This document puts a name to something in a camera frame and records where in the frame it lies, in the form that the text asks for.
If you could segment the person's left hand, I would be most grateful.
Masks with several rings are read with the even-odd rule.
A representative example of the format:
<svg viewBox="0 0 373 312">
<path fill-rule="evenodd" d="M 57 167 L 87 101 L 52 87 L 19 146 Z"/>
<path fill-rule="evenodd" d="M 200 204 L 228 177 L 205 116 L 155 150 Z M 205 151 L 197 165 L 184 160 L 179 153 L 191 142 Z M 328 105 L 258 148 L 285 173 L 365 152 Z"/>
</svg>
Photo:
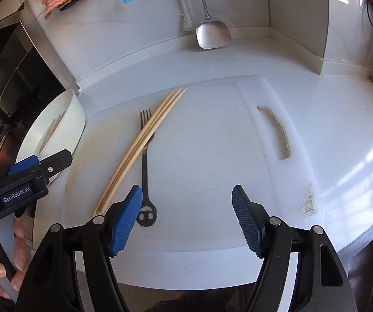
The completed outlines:
<svg viewBox="0 0 373 312">
<path fill-rule="evenodd" d="M 29 268 L 31 252 L 19 220 L 14 221 L 8 235 L 14 238 L 8 243 L 13 246 L 13 253 L 8 256 L 0 243 L 0 296 L 15 302 Z"/>
</svg>

